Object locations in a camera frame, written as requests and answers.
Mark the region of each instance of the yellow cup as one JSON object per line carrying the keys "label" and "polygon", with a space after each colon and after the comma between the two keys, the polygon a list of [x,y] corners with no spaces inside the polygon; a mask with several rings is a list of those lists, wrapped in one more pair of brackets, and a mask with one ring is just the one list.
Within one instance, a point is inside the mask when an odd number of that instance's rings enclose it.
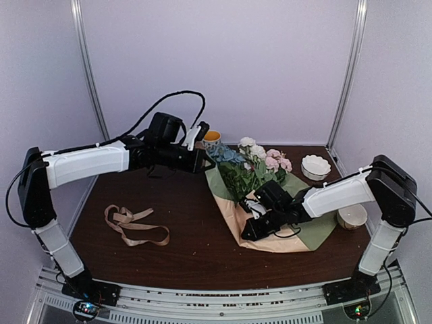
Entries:
{"label": "yellow cup", "polygon": [[215,130],[209,130],[207,134],[205,134],[202,143],[207,150],[212,146],[221,144],[221,133],[216,132]]}

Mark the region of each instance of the wooden table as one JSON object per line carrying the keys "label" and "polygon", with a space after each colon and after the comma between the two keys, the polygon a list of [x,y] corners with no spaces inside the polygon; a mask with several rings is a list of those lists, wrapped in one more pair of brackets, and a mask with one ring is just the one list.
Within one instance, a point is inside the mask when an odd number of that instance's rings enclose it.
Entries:
{"label": "wooden table", "polygon": [[[329,155],[322,146],[279,147],[293,173],[303,156]],[[169,176],[170,171],[155,173]],[[339,178],[332,164],[327,181]],[[104,221],[105,207],[125,206],[133,213],[155,212],[145,223],[171,230],[167,246],[128,247]],[[161,239],[164,231],[128,232],[131,238]],[[312,284],[349,277],[369,242],[367,229],[349,232],[337,226],[315,252],[276,254],[240,248],[232,238],[207,186],[204,174],[177,172],[150,179],[146,170],[101,175],[72,234],[76,250],[97,279],[158,288],[237,290]]]}

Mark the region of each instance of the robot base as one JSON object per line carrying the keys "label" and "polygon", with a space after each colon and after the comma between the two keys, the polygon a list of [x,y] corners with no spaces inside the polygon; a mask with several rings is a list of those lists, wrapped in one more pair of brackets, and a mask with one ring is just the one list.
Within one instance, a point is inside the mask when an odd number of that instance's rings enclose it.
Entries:
{"label": "robot base", "polygon": [[377,278],[372,278],[373,280],[369,280],[369,282],[359,282],[357,278],[351,278],[325,284],[323,291],[327,305],[351,302],[379,293],[381,288],[377,283]]}
{"label": "robot base", "polygon": [[[87,298],[86,299],[87,301],[93,304],[99,304],[99,300],[100,300],[101,304],[107,306],[117,305],[117,300],[119,299],[119,295],[120,295],[119,286],[113,283],[92,281],[92,288],[94,288],[95,291],[100,292],[101,295],[99,296],[99,294],[95,294],[94,296]],[[77,293],[75,290],[73,290],[70,287],[70,285],[67,285],[66,283],[63,285],[63,288],[61,289],[61,293],[66,296],[82,299],[82,295]]]}

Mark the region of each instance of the metal pole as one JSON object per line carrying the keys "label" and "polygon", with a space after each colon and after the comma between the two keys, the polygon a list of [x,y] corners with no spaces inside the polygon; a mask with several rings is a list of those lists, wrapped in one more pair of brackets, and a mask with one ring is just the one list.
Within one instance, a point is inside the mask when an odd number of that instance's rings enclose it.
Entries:
{"label": "metal pole", "polygon": [[351,52],[348,60],[348,66],[346,68],[344,85],[342,86],[342,92],[340,95],[339,104],[337,106],[335,120],[331,128],[330,137],[327,141],[327,149],[329,151],[333,149],[333,146],[335,144],[336,136],[338,135],[338,130],[340,128],[342,118],[346,110],[346,105],[348,103],[348,98],[352,87],[352,81],[354,79],[354,69],[358,62],[360,48],[363,40],[363,34],[365,33],[366,13],[367,0],[358,0],[357,16],[354,24],[354,32],[352,34]]}
{"label": "metal pole", "polygon": [[80,44],[81,50],[81,58],[82,64],[84,66],[84,73],[86,75],[87,88],[90,94],[90,99],[92,101],[94,113],[96,115],[97,123],[99,125],[99,129],[101,130],[102,136],[104,140],[109,140],[109,133],[107,124],[105,123],[105,119],[103,117],[101,103],[99,102],[99,97],[97,94],[95,78],[92,72],[92,66],[90,64],[90,56],[88,55],[88,48],[86,42],[86,34],[84,32],[84,22],[82,20],[81,13],[81,1],[80,0],[71,0],[72,6],[72,16],[74,18],[76,34],[78,35],[78,42]]}

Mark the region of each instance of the metal frame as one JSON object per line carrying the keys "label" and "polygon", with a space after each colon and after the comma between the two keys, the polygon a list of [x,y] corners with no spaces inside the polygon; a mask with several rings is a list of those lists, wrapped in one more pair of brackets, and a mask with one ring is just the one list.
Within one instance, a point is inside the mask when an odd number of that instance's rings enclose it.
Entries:
{"label": "metal frame", "polygon": [[95,77],[93,76],[92,66],[90,64],[90,56],[88,54],[86,33],[84,31],[84,22],[82,20],[81,13],[81,1],[71,0],[72,6],[72,17],[74,18],[76,34],[78,35],[78,42],[80,44],[82,64],[84,66],[84,72],[86,74],[88,93],[90,94],[90,99],[92,101],[94,113],[96,115],[97,123],[99,129],[101,130],[104,140],[109,140],[109,133],[107,124],[103,117],[101,103],[99,101],[99,96],[97,94]]}
{"label": "metal frame", "polygon": [[[406,324],[418,324],[415,309],[399,266],[391,267],[393,290],[397,305]],[[39,323],[45,305],[71,311],[75,299],[61,294],[62,284],[55,280],[56,270],[44,267],[40,273],[36,293],[27,316],[27,324]],[[378,274],[384,296],[389,288],[387,273]],[[322,324],[322,312],[340,308],[342,304],[327,306],[322,285],[295,286],[261,290],[170,290],[123,285],[116,307],[104,306],[97,317],[108,323],[169,323],[169,324]]]}
{"label": "metal frame", "polygon": [[356,21],[354,24],[354,32],[352,34],[351,52],[348,60],[348,66],[346,68],[344,85],[342,86],[342,92],[340,95],[339,104],[337,105],[335,120],[333,122],[333,126],[331,127],[330,137],[327,141],[327,148],[330,151],[333,150],[336,136],[338,135],[342,118],[346,110],[346,105],[348,103],[348,98],[350,96],[352,81],[354,79],[354,70],[358,62],[358,57],[360,56],[363,34],[365,33],[366,14],[367,0],[358,0]]}

